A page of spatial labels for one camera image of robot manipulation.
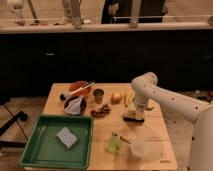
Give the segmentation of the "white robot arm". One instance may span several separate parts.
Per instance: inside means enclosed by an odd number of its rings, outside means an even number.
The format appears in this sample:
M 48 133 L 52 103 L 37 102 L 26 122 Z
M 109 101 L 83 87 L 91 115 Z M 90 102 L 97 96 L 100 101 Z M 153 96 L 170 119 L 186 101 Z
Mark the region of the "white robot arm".
M 189 171 L 213 171 L 213 102 L 185 96 L 157 85 L 155 73 L 135 77 L 131 87 L 135 92 L 134 105 L 138 110 L 152 99 L 173 110 L 194 125 L 189 157 Z

